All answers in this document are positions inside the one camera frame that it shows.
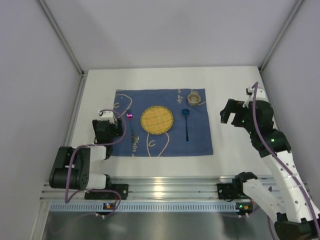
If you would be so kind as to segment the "iridescent purple fork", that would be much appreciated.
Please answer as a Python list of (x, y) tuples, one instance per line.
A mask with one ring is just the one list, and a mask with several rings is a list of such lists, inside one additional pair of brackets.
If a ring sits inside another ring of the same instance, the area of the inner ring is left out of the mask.
[(129, 120), (130, 131), (131, 131), (131, 141), (132, 141), (132, 143), (134, 143), (135, 142), (135, 132), (134, 132), (133, 124), (132, 124), (133, 115), (130, 110), (126, 111), (126, 116)]

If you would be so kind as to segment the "small beige round cup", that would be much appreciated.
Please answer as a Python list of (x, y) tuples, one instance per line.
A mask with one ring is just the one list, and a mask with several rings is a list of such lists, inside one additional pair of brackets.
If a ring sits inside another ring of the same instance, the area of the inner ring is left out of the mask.
[(199, 95), (198, 92), (192, 91), (188, 96), (187, 96), (187, 101), (190, 106), (198, 106), (201, 103), (201, 96)]

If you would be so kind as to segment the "blue handled cutlery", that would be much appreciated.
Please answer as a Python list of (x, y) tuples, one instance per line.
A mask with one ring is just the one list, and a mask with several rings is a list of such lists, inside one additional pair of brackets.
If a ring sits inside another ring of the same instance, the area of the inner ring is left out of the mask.
[(189, 143), (189, 131), (188, 131), (188, 116), (190, 114), (190, 110), (187, 108), (184, 108), (181, 113), (184, 115), (185, 119), (185, 134), (186, 134), (186, 143)]

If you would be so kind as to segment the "blue placemat cloth gold pattern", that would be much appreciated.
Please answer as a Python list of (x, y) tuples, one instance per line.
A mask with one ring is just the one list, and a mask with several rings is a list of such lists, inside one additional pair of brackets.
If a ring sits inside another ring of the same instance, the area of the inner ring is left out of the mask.
[[(188, 104), (188, 95), (198, 92), (201, 102), (197, 106)], [(149, 134), (141, 126), (142, 113), (152, 106), (168, 108), (174, 118), (172, 128), (160, 135)], [(193, 157), (214, 153), (211, 129), (206, 105), (206, 91), (200, 89), (145, 89), (116, 90), (113, 109), (126, 116), (132, 113), (135, 134), (131, 139), (129, 120), (124, 139), (113, 146), (113, 156), (117, 157)], [(186, 143), (186, 123), (183, 109), (189, 109), (187, 117), (189, 143)]]

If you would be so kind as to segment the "yellow woven round coaster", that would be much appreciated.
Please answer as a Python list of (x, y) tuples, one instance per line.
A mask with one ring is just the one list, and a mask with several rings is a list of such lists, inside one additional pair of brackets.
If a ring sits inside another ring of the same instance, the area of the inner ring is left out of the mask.
[(165, 106), (148, 107), (140, 117), (140, 125), (151, 135), (161, 135), (169, 131), (174, 124), (173, 113)]

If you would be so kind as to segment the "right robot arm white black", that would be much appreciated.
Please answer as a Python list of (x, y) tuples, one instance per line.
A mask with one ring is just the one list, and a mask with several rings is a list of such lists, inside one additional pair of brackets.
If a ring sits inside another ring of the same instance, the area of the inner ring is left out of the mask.
[(220, 112), (221, 123), (227, 123), (231, 114), (231, 124), (248, 132), (252, 146), (272, 173), (282, 200), (252, 172), (241, 172), (232, 179), (236, 195), (249, 197), (258, 204), (272, 221), (279, 239), (319, 239), (320, 210), (300, 178), (286, 136), (274, 127), (271, 104), (265, 100), (245, 103), (229, 99)]

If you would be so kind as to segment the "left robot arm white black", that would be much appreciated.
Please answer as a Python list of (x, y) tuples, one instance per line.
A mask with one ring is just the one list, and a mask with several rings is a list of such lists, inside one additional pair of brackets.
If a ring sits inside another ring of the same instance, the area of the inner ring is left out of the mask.
[(113, 153), (113, 146), (101, 144), (112, 143), (117, 137), (123, 135), (122, 120), (117, 118), (115, 122), (110, 120), (92, 121), (96, 146), (82, 147), (79, 150), (71, 146), (61, 146), (56, 154), (53, 167), (49, 175), (49, 185), (54, 189), (64, 189), (67, 185), (67, 177), (72, 154), (75, 154), (69, 180), (69, 188), (72, 190), (84, 190), (86, 188), (105, 189), (109, 176), (90, 173), (90, 163), (104, 161)]

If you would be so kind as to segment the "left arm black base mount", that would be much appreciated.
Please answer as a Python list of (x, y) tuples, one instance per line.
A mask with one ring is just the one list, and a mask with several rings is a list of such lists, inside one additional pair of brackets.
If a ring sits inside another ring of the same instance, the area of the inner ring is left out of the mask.
[(129, 185), (128, 184), (112, 184), (111, 189), (97, 189), (90, 190), (85, 193), (85, 200), (117, 200), (119, 196), (122, 200), (126, 200), (129, 194)]

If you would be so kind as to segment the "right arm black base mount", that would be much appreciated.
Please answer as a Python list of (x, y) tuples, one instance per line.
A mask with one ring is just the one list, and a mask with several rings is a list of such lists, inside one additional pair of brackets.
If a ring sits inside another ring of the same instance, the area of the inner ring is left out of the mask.
[(232, 202), (233, 200), (249, 199), (248, 196), (236, 188), (232, 183), (218, 183), (216, 186), (219, 200)]

